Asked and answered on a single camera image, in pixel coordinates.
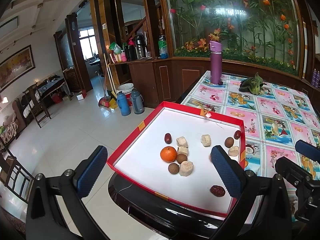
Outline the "green plastic bottle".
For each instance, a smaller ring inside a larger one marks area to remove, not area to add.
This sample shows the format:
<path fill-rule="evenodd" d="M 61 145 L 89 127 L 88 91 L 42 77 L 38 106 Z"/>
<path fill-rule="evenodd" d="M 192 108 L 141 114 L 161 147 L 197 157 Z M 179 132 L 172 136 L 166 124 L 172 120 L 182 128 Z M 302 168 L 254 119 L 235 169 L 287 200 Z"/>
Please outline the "green plastic bottle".
<path fill-rule="evenodd" d="M 158 41 L 158 47 L 159 47 L 159 56 L 161 59 L 167 59 L 168 58 L 168 48 L 167 48 L 167 41 L 165 38 L 165 35 L 161 34 L 159 36 Z"/>

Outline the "blue thermos flask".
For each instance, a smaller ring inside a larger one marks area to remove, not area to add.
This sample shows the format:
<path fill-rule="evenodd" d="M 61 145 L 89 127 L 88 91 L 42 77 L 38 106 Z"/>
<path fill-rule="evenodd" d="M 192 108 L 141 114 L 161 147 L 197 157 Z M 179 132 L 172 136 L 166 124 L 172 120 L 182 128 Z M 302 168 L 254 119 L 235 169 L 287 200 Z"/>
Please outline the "blue thermos flask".
<path fill-rule="evenodd" d="M 128 116 L 131 114 L 131 109 L 129 107 L 127 98 L 123 92 L 119 92 L 117 95 L 117 105 L 120 109 L 122 116 Z"/>

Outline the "orange tangerine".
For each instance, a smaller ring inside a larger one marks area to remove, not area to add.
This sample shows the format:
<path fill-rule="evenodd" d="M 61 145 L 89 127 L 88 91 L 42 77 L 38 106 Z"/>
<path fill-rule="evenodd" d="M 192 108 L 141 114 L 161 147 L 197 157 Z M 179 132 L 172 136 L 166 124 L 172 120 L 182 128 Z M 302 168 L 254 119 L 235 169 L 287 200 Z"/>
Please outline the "orange tangerine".
<path fill-rule="evenodd" d="M 161 159 L 166 163 L 173 163 L 177 158 L 177 151 L 171 146 L 163 148 L 160 152 Z"/>

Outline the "colourful fruit print tablecloth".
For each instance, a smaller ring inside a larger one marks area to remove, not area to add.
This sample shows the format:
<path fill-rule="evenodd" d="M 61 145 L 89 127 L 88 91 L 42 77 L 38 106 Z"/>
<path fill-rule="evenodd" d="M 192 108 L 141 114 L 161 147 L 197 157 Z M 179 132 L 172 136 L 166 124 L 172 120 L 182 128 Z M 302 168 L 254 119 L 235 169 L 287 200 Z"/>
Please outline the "colourful fruit print tablecloth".
<path fill-rule="evenodd" d="M 242 76 L 222 75 L 222 84 L 205 72 L 182 97 L 182 105 L 241 120 L 246 138 L 245 169 L 272 177 L 276 161 L 286 157 L 319 180 L 319 161 L 295 149 L 302 140 L 319 147 L 319 114 L 302 92 L 264 82 L 258 95 L 241 92 Z"/>

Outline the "red box with white inside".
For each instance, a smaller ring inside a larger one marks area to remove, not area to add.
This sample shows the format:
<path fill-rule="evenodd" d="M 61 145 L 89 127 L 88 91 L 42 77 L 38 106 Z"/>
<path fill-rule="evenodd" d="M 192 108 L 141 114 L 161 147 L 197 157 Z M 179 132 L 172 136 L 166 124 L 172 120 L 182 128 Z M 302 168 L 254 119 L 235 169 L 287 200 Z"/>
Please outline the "red box with white inside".
<path fill-rule="evenodd" d="M 241 137 L 234 139 L 233 146 L 238 146 L 240 153 L 233 159 L 243 165 L 246 142 L 241 120 L 219 113 L 204 114 L 198 108 L 163 102 L 118 146 L 107 163 L 118 175 L 164 200 L 200 213 L 226 217 L 236 199 L 229 193 L 216 197 L 210 192 L 213 185 L 223 186 L 210 160 L 210 153 L 216 145 L 229 150 L 225 139 L 234 138 L 237 130 L 241 131 Z M 164 141 L 166 133 L 171 134 L 170 144 Z M 203 146 L 203 134 L 210 135 L 211 146 Z M 178 147 L 176 139 L 181 136 L 187 140 L 188 148 Z M 164 162 L 160 156 L 161 150 L 167 146 L 177 151 L 173 163 L 179 166 L 183 161 L 193 163 L 191 175 L 183 177 L 168 171 L 171 163 Z"/>

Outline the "brown longan top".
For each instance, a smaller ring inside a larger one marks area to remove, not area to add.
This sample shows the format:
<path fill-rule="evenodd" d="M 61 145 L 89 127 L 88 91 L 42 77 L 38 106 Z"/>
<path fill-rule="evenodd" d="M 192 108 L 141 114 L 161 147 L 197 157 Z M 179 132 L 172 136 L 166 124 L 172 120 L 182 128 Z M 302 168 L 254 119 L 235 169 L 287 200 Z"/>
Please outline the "brown longan top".
<path fill-rule="evenodd" d="M 234 145 L 234 138 L 233 137 L 227 137 L 225 139 L 225 146 L 227 148 L 231 148 Z"/>

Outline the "red broom and dustpan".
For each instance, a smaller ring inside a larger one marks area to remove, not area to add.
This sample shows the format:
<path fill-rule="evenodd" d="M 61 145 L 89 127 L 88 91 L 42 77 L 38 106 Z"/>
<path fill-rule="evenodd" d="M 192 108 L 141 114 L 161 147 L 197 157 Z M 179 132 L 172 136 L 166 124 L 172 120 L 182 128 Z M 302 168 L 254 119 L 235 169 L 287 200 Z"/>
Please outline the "red broom and dustpan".
<path fill-rule="evenodd" d="M 117 105 L 117 92 L 116 92 L 116 87 L 114 84 L 112 72 L 111 72 L 111 64 L 110 60 L 106 58 L 106 54 L 104 54 L 104 62 L 106 65 L 105 73 L 104 75 L 107 76 L 107 80 L 109 81 L 109 85 L 111 86 L 111 90 L 107 90 L 107 81 L 105 80 L 104 83 L 102 83 L 101 78 L 99 78 L 100 83 L 102 85 L 104 95 L 102 98 L 99 99 L 98 101 L 98 106 L 99 107 L 105 107 L 105 108 L 110 108 L 112 110 L 115 110 L 118 105 Z"/>

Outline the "red jujube date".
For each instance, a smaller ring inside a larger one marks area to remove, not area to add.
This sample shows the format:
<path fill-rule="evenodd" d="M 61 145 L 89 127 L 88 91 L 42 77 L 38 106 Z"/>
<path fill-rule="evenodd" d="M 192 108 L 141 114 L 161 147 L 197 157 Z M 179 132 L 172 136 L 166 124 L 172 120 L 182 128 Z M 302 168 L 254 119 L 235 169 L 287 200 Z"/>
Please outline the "red jujube date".
<path fill-rule="evenodd" d="M 210 192 L 216 197 L 223 197 L 226 194 L 225 189 L 220 185 L 213 185 Z"/>

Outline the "framed wall painting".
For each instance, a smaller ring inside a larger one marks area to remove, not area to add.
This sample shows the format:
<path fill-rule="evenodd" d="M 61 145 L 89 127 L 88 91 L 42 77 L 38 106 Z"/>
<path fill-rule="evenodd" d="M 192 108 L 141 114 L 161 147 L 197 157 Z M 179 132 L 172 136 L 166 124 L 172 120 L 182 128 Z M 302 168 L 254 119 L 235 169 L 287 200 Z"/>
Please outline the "framed wall painting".
<path fill-rule="evenodd" d="M 31 45 L 12 54 L 1 63 L 1 91 L 35 68 Z"/>

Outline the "black kettle flask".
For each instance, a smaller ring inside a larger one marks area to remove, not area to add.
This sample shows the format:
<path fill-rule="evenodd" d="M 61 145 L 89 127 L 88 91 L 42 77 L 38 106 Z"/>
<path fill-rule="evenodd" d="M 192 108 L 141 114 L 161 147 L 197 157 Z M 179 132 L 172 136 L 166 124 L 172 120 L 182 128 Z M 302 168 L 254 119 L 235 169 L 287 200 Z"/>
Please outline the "black kettle flask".
<path fill-rule="evenodd" d="M 142 34 L 137 34 L 134 37 L 135 45 L 136 45 L 136 51 L 137 51 L 137 57 L 139 59 L 146 58 L 146 45 L 145 45 L 145 39 Z"/>

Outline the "floral glass screen panel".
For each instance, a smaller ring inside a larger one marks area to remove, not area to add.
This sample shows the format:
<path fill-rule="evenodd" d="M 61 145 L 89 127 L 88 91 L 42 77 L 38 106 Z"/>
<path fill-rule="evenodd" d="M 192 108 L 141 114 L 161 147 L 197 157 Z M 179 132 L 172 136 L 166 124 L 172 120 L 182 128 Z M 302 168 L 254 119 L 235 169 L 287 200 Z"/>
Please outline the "floral glass screen panel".
<path fill-rule="evenodd" d="M 223 57 L 298 74 L 298 18 L 293 0 L 167 0 L 173 54 Z"/>

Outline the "white plastic bucket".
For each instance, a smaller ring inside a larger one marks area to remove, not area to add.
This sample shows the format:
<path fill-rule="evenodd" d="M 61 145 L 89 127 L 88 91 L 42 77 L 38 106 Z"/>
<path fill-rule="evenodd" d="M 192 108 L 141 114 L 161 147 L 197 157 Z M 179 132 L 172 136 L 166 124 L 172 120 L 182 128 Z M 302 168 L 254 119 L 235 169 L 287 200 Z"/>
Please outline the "white plastic bucket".
<path fill-rule="evenodd" d="M 123 94 L 125 94 L 129 106 L 132 106 L 131 93 L 133 89 L 134 89 L 133 83 L 125 83 L 125 84 L 119 85 L 117 88 L 117 93 L 122 92 Z"/>

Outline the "brown longan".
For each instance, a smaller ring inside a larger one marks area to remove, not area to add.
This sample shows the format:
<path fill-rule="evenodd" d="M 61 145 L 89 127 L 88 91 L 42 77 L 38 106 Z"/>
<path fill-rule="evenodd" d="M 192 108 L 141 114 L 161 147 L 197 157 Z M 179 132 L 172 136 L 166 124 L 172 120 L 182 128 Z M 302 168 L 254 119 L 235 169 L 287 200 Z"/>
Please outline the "brown longan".
<path fill-rule="evenodd" d="M 171 174 L 178 174 L 179 171 L 180 171 L 180 166 L 176 163 L 171 163 L 169 166 L 168 166 L 168 171 L 171 173 Z"/>
<path fill-rule="evenodd" d="M 225 146 L 227 148 L 231 148 L 234 145 L 234 138 L 233 137 L 227 137 L 225 139 Z"/>

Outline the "green leafy vegetable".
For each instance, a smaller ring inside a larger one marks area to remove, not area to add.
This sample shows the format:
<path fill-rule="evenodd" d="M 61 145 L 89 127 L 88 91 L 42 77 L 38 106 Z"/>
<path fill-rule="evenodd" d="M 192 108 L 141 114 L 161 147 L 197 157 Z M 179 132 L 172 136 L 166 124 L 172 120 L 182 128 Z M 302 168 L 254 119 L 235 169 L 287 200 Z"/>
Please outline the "green leafy vegetable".
<path fill-rule="evenodd" d="M 263 79 L 259 76 L 259 73 L 256 72 L 256 74 L 253 77 L 249 77 L 241 81 L 239 91 L 250 92 L 253 95 L 258 95 L 263 85 Z"/>

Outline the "dark wooden chair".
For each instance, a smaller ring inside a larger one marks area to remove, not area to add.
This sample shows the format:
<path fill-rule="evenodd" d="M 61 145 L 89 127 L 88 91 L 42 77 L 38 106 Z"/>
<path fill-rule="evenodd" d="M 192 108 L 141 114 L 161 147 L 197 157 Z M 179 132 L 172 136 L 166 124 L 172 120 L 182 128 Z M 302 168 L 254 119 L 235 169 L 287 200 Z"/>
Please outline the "dark wooden chair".
<path fill-rule="evenodd" d="M 40 123 L 46 118 L 51 119 L 51 116 L 41 98 L 37 83 L 29 86 L 23 93 L 27 99 L 27 109 L 29 109 L 28 113 L 33 116 L 33 119 L 36 121 L 39 128 L 42 128 Z M 37 116 L 42 112 L 44 113 L 44 116 L 37 119 Z"/>

